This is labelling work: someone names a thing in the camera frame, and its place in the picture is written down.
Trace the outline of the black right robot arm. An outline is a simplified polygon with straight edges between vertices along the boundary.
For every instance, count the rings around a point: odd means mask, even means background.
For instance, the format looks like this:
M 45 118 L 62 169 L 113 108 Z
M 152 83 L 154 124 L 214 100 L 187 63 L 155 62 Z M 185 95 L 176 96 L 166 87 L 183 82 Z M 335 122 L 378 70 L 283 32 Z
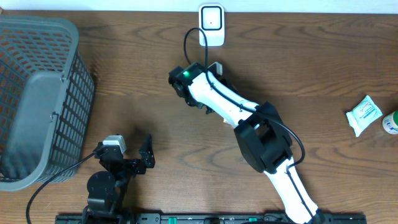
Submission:
M 292 142 L 299 138 L 283 123 L 272 104 L 259 105 L 238 95 L 218 62 L 208 68 L 198 62 L 187 68 L 176 67 L 169 72 L 169 84 L 188 106 L 205 106 L 207 112 L 219 114 L 233 127 L 244 159 L 269 178 L 291 221 L 324 221 L 295 168 L 303 161 L 294 160 L 291 150 Z

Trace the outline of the light green tissue pack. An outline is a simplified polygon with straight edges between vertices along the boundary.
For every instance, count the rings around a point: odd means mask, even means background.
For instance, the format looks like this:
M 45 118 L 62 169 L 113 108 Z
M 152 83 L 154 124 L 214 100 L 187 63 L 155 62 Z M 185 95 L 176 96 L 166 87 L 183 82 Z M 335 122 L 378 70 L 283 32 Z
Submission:
M 366 95 L 357 106 L 346 113 L 348 123 L 353 128 L 356 137 L 359 137 L 373 121 L 381 116 L 382 111 L 369 95 Z

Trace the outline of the green lid jar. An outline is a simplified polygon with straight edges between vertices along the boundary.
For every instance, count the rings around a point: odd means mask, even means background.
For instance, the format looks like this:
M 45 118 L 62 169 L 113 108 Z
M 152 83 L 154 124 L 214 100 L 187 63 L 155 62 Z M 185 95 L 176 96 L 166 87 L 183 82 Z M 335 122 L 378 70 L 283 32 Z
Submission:
M 389 133 L 396 135 L 398 134 L 398 120 L 397 120 L 398 111 L 395 110 L 393 113 L 385 116 L 382 120 L 382 127 L 384 130 Z

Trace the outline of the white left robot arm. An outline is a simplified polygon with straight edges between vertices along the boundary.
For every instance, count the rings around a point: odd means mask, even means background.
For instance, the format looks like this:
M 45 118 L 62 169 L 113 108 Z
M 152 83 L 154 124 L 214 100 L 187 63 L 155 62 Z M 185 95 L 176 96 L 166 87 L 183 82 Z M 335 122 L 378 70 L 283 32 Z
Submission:
M 98 143 L 94 157 L 105 168 L 93 174 L 87 183 L 88 205 L 82 223 L 135 223 L 135 215 L 123 208 L 124 196 L 131 179 L 155 166 L 152 136 L 149 134 L 139 149 L 140 158 L 125 159 L 126 143 L 122 135 L 110 135 Z

